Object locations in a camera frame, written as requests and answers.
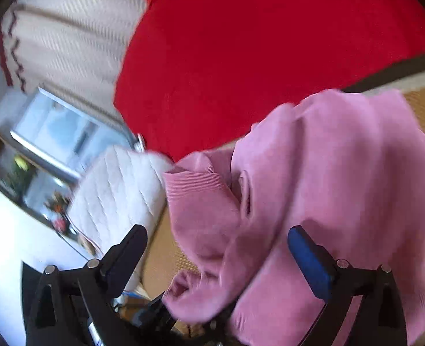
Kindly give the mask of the white patterned curtain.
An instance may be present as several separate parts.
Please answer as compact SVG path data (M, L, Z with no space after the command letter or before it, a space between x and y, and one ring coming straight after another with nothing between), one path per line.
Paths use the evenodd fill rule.
M7 84L43 88L118 130L115 85L146 0L14 0L0 21Z

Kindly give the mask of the window with frame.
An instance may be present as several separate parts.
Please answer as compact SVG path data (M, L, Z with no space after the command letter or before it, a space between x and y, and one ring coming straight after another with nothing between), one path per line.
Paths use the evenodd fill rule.
M64 241L80 256L74 227L56 224L79 180L112 145L133 148L136 137L43 88L26 95L13 88L0 99L0 193Z

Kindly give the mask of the white quilted pillow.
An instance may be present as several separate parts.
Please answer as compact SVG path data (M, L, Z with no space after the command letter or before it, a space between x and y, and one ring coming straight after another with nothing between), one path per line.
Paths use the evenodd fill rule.
M151 240L166 203L163 174L173 162L157 152L111 146L78 182L67 218L89 253L101 259L135 225Z

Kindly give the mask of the red blanket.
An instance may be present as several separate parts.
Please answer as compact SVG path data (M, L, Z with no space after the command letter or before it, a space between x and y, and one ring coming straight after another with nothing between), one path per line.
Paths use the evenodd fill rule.
M147 0L114 104L149 149L181 159L240 137L279 104L359 90L425 55L418 0Z

